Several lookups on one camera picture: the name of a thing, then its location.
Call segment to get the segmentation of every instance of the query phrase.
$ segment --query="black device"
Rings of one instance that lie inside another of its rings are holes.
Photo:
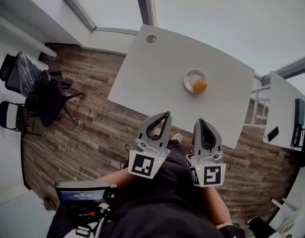
[[[55,181],[59,201],[66,206],[108,204],[116,197],[117,186],[107,180]]]
[[[305,123],[305,102],[297,98],[295,99],[295,126],[292,134],[291,145],[294,147],[300,146],[302,126]]]
[[[268,141],[270,142],[272,139],[274,139],[279,134],[279,128],[278,126],[275,127],[270,133],[268,133]]]

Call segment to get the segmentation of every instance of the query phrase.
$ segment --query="black shirt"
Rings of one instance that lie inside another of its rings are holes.
[[[243,230],[235,226],[218,230],[204,216],[200,188],[193,185],[180,145],[170,143],[168,148],[171,152],[153,179],[138,178],[120,191],[110,206],[112,221],[104,224],[100,237],[244,238]],[[55,218],[49,238],[63,237],[77,227],[75,223],[60,232]],[[64,228],[61,222],[68,223],[58,221],[60,229]]]

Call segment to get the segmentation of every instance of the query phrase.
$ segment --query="desk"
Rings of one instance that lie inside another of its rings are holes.
[[[276,72],[270,73],[270,102],[263,141],[265,143],[301,151],[301,147],[291,146],[295,125],[295,99],[305,102],[305,96]],[[279,134],[268,142],[267,135],[279,127]]]
[[[295,219],[294,226],[285,235],[292,234],[293,238],[305,237],[305,167],[300,168],[298,176],[286,198],[298,206],[301,212]],[[288,205],[283,204],[269,225],[273,229],[278,228],[291,213],[292,209]]]
[[[156,41],[146,41],[155,35]],[[208,87],[188,92],[183,76],[202,70]],[[221,134],[223,144],[236,147],[245,121],[254,70],[207,44],[161,28],[143,25],[117,75],[110,101],[148,116],[172,112],[172,125],[193,132],[203,118]]]

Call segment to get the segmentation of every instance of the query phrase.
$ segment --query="white bowl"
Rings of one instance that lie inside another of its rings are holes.
[[[193,85],[199,79],[203,79],[207,83],[207,78],[203,71],[199,69],[191,69],[184,75],[183,83],[189,92],[196,93],[193,90]]]

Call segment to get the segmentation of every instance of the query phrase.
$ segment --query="small display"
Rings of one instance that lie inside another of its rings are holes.
[[[104,190],[61,191],[60,194],[63,201],[92,200],[100,202],[103,199]]]
[[[279,134],[279,128],[278,126],[275,127],[270,133],[268,133],[268,141],[270,142],[272,139],[274,139]]]

